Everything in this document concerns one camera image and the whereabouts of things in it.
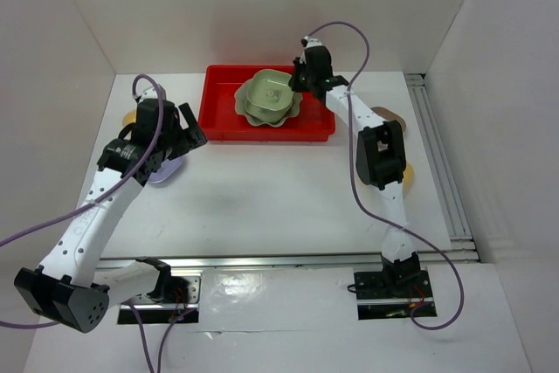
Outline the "green square plate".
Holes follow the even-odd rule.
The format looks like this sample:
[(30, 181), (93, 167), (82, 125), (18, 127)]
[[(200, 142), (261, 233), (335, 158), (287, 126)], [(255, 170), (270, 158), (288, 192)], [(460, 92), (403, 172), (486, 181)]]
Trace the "green square plate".
[(255, 104), (249, 100), (245, 100), (244, 106), (245, 111), (255, 117), (256, 119), (263, 121), (264, 123), (278, 123), (288, 112), (288, 110), (293, 105), (292, 101), (286, 103), (260, 103)]
[(273, 69), (258, 71), (252, 77), (246, 98), (256, 107), (271, 111), (289, 108), (293, 102), (293, 91), (289, 86), (291, 76)]

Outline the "large green scalloped bowl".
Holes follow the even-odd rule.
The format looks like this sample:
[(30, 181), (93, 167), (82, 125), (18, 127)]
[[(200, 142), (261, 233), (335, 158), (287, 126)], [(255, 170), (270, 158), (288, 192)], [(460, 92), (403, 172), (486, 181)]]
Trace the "large green scalloped bowl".
[(252, 83), (252, 79), (248, 79), (234, 94), (235, 99), (235, 112), (237, 115), (243, 116), (246, 121), (253, 127), (263, 127), (268, 126), (272, 128), (279, 128), (286, 123), (289, 119), (294, 119), (300, 114), (300, 104), (303, 100), (303, 96), (301, 93), (295, 93), (293, 95), (293, 103), (292, 106), (288, 109), (286, 114), (277, 122), (271, 123), (266, 122), (258, 119), (252, 114), (249, 114), (246, 110), (246, 94), (250, 84)]

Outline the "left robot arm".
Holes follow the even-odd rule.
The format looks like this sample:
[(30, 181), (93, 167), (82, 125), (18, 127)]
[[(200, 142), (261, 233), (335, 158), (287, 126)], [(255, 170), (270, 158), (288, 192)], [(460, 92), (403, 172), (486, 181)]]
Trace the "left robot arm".
[(143, 257), (97, 273), (101, 254), (128, 206), (166, 161), (202, 147), (207, 139), (190, 106), (142, 100), (135, 122), (106, 145), (86, 201), (92, 207), (72, 220), (35, 269), (23, 268), (14, 286), (33, 312), (88, 333), (107, 310), (137, 295), (153, 302), (185, 302), (189, 284), (170, 265)]

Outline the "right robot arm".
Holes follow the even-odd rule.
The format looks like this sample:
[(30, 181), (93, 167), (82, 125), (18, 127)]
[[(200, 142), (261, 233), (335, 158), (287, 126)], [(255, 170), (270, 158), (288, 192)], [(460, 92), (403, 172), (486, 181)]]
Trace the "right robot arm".
[(391, 296), (402, 295), (421, 272), (417, 246), (406, 231), (403, 128), (373, 111), (342, 76), (334, 75), (331, 54), (321, 41), (305, 37), (301, 44), (303, 53), (293, 60), (289, 86), (296, 93), (310, 92), (348, 126), (350, 180), (377, 191), (383, 215), (375, 219), (387, 225), (381, 244), (382, 271), (375, 284)]

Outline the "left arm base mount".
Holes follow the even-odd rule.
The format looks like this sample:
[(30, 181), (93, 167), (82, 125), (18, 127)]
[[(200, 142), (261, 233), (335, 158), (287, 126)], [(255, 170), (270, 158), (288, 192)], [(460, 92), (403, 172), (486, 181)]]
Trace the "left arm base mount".
[(168, 292), (164, 298), (153, 300), (146, 294), (137, 294), (130, 298), (143, 324), (167, 325), (175, 320), (178, 320), (179, 324), (198, 323), (202, 273), (175, 270), (173, 275), (182, 278), (183, 283)]

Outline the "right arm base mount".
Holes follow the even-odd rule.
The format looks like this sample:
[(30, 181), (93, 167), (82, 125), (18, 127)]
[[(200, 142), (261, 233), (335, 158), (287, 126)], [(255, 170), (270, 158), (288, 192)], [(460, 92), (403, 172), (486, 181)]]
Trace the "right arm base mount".
[(430, 277), (425, 270), (417, 279), (397, 287), (387, 286), (380, 272), (356, 272), (347, 291), (356, 298), (360, 321), (409, 318), (413, 309), (417, 318), (437, 315)]

